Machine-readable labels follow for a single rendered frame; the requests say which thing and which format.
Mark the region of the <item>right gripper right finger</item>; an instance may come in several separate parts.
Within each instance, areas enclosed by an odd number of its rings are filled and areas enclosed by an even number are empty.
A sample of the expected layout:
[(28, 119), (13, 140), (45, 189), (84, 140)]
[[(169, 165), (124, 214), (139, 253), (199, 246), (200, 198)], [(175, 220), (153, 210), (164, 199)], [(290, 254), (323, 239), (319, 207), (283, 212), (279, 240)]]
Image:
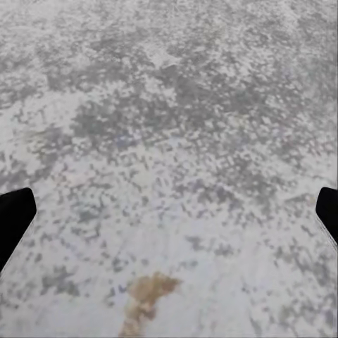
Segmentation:
[(338, 244), (338, 190), (321, 187), (315, 212)]

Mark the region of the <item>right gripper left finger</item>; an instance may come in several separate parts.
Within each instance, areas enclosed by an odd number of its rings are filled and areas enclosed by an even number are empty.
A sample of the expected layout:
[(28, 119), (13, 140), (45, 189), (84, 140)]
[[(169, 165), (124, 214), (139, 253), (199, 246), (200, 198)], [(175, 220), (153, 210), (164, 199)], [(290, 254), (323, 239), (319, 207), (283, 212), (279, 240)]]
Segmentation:
[(30, 187), (0, 195), (0, 272), (36, 216)]

